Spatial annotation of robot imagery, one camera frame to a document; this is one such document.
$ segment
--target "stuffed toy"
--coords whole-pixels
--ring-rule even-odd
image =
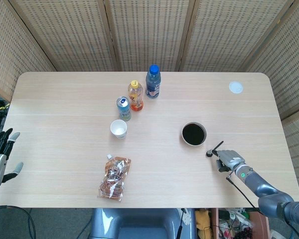
[[[208,210],[201,209],[195,211],[196,227],[198,228],[198,236],[200,239],[211,239],[212,233],[210,228],[210,218]]]

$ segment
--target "white paper cup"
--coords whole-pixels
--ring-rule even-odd
[[[112,134],[114,134],[117,138],[125,138],[127,128],[128,126],[125,121],[117,119],[111,123],[110,129]]]

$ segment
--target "yellow bottle cap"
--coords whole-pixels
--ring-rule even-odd
[[[138,81],[131,81],[131,87],[133,89],[137,89],[139,87],[139,82]]]

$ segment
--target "water bottle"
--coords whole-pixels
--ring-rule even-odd
[[[146,75],[146,95],[156,98],[159,95],[160,72],[158,65],[151,65]]]

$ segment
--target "orange juice bottle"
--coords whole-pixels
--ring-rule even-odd
[[[133,111],[140,111],[143,109],[143,87],[138,81],[131,81],[128,87],[129,97],[131,99],[131,109]]]

